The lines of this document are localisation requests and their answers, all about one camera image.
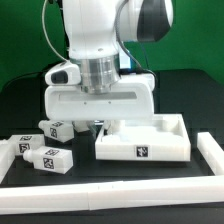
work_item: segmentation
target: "white box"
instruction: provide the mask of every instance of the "white box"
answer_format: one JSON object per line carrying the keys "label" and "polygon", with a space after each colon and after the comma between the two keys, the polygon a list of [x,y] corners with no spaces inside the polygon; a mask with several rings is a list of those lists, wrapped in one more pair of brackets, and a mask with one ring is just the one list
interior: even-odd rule
{"label": "white box", "polygon": [[190,161],[191,145],[181,114],[158,114],[151,124],[136,124],[126,121],[113,135],[104,135],[103,126],[96,140],[96,159]]}

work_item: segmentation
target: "white plastic casing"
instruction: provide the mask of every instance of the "white plastic casing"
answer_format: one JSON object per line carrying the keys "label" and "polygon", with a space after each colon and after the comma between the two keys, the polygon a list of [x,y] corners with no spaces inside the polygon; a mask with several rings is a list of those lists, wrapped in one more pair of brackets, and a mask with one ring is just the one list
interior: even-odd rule
{"label": "white plastic casing", "polygon": [[0,183],[4,179],[14,159],[15,159],[15,146],[10,143],[5,144],[5,141],[4,142],[0,141]]}
{"label": "white plastic casing", "polygon": [[[68,82],[65,84],[55,84],[52,82],[52,75],[58,72],[66,72],[68,76]],[[80,70],[78,65],[72,64],[70,61],[63,62],[54,66],[45,75],[45,81],[49,86],[52,85],[77,85],[81,82]]]}
{"label": "white plastic casing", "polygon": [[42,146],[38,150],[27,150],[24,160],[33,163],[35,169],[65,174],[73,166],[70,150]]}
{"label": "white plastic casing", "polygon": [[97,59],[118,53],[114,31],[118,2],[63,0],[70,58]]}
{"label": "white plastic casing", "polygon": [[121,12],[120,35],[122,41],[138,41],[137,29],[143,0],[129,0]]}
{"label": "white plastic casing", "polygon": [[46,137],[60,142],[67,142],[74,138],[74,129],[71,123],[62,121],[40,121],[39,128],[44,131]]}
{"label": "white plastic casing", "polygon": [[126,76],[101,95],[83,93],[80,86],[50,86],[45,92],[46,113],[62,121],[150,119],[154,82],[150,74]]}
{"label": "white plastic casing", "polygon": [[12,135],[8,141],[14,145],[16,156],[23,155],[25,150],[35,150],[45,145],[44,135]]}

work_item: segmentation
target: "white block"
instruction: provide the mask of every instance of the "white block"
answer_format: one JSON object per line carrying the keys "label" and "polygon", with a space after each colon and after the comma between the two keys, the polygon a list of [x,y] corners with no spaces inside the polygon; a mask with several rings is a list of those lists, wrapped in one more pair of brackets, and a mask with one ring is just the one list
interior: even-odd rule
{"label": "white block", "polygon": [[65,174],[73,166],[72,151],[42,146],[26,150],[23,158],[34,163],[35,169]]}
{"label": "white block", "polygon": [[124,207],[123,181],[95,184],[88,189],[89,210]]}
{"label": "white block", "polygon": [[74,128],[72,123],[40,121],[39,128],[44,131],[46,137],[60,142],[67,142],[74,138]]}
{"label": "white block", "polygon": [[45,145],[44,135],[12,135],[8,140],[15,146],[16,156],[22,156],[25,150],[38,149]]}
{"label": "white block", "polygon": [[0,144],[0,183],[15,159],[13,144]]}
{"label": "white block", "polygon": [[198,133],[197,147],[215,175],[224,175],[224,152],[209,132]]}

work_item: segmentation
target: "green wall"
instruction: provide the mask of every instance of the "green wall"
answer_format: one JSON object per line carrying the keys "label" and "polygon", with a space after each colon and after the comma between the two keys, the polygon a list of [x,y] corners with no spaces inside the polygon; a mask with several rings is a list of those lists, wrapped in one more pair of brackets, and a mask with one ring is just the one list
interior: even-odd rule
{"label": "green wall", "polygon": [[[44,0],[0,1],[0,89],[8,80],[41,71],[59,61],[41,27]],[[174,25],[158,43],[144,44],[153,70],[201,69],[224,84],[224,1],[173,0]],[[65,52],[60,12],[47,8],[47,29],[56,49]],[[126,46],[146,66],[138,43]]]}
{"label": "green wall", "polygon": [[[8,80],[42,71],[59,61],[49,49],[41,26],[43,0],[0,0],[0,89]],[[47,29],[63,54],[64,34],[58,7],[47,8]]]}

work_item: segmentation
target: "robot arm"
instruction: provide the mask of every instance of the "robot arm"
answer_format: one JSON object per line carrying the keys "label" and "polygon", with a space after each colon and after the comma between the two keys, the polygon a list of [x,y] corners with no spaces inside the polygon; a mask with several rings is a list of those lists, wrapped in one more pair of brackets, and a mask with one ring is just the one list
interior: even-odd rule
{"label": "robot arm", "polygon": [[120,79],[119,45],[161,39],[172,25],[171,0],[62,3],[70,61],[46,75],[47,116],[68,121],[150,119],[153,76]]}
{"label": "robot arm", "polygon": [[171,0],[62,0],[62,3],[70,62],[78,65],[82,90],[90,94],[109,92],[110,85],[119,80],[118,54],[122,41],[158,41],[173,22]]}

